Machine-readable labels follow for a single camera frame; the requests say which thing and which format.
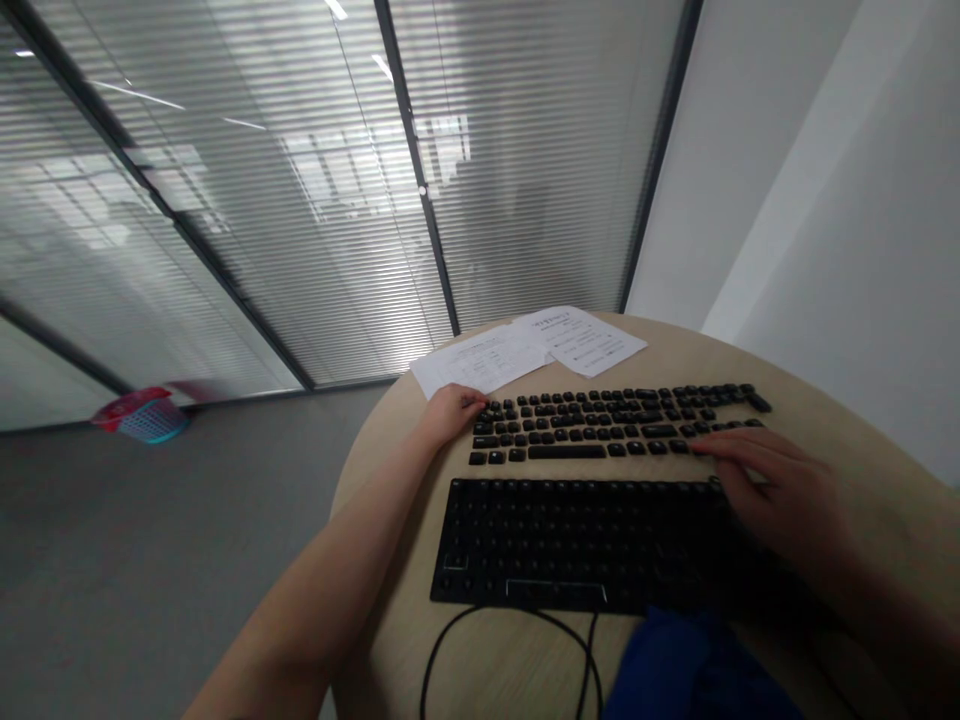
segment keyboard without keycaps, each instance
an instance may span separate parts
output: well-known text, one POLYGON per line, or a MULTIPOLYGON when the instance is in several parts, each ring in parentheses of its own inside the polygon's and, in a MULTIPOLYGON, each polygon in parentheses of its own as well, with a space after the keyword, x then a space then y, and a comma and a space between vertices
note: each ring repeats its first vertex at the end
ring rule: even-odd
POLYGON ((757 418, 719 422, 718 411, 737 405, 759 413, 773 409, 749 383, 567 391, 494 400, 474 422, 470 464, 690 454, 690 439, 738 427, 763 427, 757 418))
POLYGON ((830 615, 708 482, 451 481, 430 599, 828 624, 830 615))

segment person's left hand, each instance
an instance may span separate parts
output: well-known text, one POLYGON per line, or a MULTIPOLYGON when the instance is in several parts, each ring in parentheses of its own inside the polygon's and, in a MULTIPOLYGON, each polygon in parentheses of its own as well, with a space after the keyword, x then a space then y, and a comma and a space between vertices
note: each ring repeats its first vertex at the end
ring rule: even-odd
POLYGON ((417 424, 416 434, 439 448, 487 406, 489 398, 479 390, 450 383, 437 390, 417 424))

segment blue clothing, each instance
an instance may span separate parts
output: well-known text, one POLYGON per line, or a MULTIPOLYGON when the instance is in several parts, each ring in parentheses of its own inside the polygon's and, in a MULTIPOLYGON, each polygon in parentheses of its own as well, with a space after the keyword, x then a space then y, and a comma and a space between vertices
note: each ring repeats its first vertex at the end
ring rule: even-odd
POLYGON ((718 617, 650 608, 620 661, 605 720, 801 720, 718 617))

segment horizontal blinds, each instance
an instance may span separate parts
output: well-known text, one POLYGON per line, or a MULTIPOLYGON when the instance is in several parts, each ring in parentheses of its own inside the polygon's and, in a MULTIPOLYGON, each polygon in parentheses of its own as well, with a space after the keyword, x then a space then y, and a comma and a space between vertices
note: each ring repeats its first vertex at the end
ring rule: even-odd
POLYGON ((35 5, 316 383, 450 337, 370 0, 35 5))
POLYGON ((616 311, 683 3, 391 8, 461 326, 616 311))
POLYGON ((0 319, 0 432, 89 420, 116 398, 0 319))
POLYGON ((299 387, 6 22, 0 44, 0 295, 180 402, 299 387))

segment plastic basket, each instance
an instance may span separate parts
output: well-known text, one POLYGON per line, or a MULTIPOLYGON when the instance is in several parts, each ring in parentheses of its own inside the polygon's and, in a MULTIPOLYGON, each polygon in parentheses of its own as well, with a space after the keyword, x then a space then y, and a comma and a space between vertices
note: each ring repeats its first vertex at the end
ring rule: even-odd
POLYGON ((106 405, 91 422, 107 432, 117 432, 155 445, 176 437, 190 422, 160 387, 124 395, 106 405))

